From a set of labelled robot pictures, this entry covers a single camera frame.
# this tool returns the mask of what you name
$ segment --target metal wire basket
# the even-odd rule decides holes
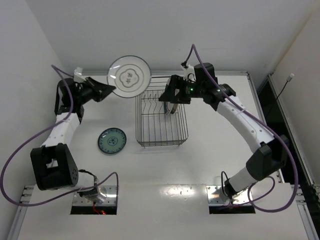
[[[135,98],[135,137],[142,147],[181,145],[188,139],[186,110],[179,104],[173,114],[165,114],[158,98],[168,77],[153,77],[147,90]]]

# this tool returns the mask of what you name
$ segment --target blue patterned plate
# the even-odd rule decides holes
[[[127,136],[119,128],[108,128],[98,138],[98,147],[105,154],[116,154],[120,152],[127,143]]]

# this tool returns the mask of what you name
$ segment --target power cord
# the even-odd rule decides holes
[[[103,211],[103,210],[97,210],[97,209],[96,209],[96,202],[93,203],[92,209],[93,209],[94,212],[96,212],[96,213],[99,214],[99,215],[100,215],[100,214],[106,215],[106,212],[105,212],[105,211]]]
[[[282,92],[285,90],[287,84],[291,81],[291,79],[294,77],[295,75],[293,73],[290,74],[290,76],[288,76],[288,78],[286,79],[286,82],[282,88],[282,90],[280,91],[280,93],[278,94],[278,96],[276,97],[276,99],[273,101],[271,108],[269,109],[268,113],[265,115],[265,119],[267,119],[267,117],[269,116],[269,114],[271,113],[272,109],[274,108],[275,104],[277,103],[278,98],[280,97],[280,95],[282,94]]]
[[[223,194],[224,194],[226,197],[228,197],[228,198],[231,199],[231,197],[229,197],[228,195],[226,195],[226,192],[225,192],[224,175],[225,175],[225,177],[226,177],[226,180],[227,180],[227,181],[229,180],[228,175],[226,174],[226,172],[225,172],[225,171],[222,171],[222,172],[221,172],[221,189],[222,189]]]
[[[78,172],[79,172],[79,173],[89,174],[89,175],[91,175],[91,176],[94,177],[94,178],[97,177],[96,175],[94,175],[93,173],[91,173],[91,172],[89,172],[89,171],[87,171],[87,170],[85,170],[85,169],[80,169],[80,170],[78,170]]]

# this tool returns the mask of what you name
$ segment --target white plate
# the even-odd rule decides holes
[[[150,84],[149,65],[138,56],[122,56],[109,67],[107,84],[115,86],[113,92],[122,98],[133,98],[142,94]]]

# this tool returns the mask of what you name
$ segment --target black cable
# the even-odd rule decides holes
[[[224,175],[225,175],[225,177],[226,177],[226,180],[229,180],[228,175],[226,174],[226,172],[225,172],[225,171],[222,171],[222,172],[221,172],[221,189],[222,189],[223,194],[224,194],[226,197],[229,198],[229,196],[226,195],[226,193],[225,193]]]
[[[275,104],[277,103],[278,98],[280,97],[280,95],[282,94],[282,92],[285,90],[285,87],[287,86],[288,83],[289,83],[288,81],[285,82],[285,84],[284,84],[282,90],[280,91],[279,95],[278,95],[278,96],[276,97],[276,99],[274,100],[274,102],[273,102],[270,110],[269,110],[268,113],[265,115],[265,119],[267,119],[267,117],[268,117],[269,114],[271,113],[271,110],[274,108]]]
[[[188,78],[188,81],[191,82],[191,83],[195,83],[196,82],[195,81],[195,75],[193,73],[189,73],[187,78]]]
[[[96,178],[97,176],[92,174],[91,172],[87,171],[87,170],[84,170],[84,169],[80,169],[78,170],[79,173],[85,173],[85,174],[89,174],[91,176],[93,176],[94,178]]]

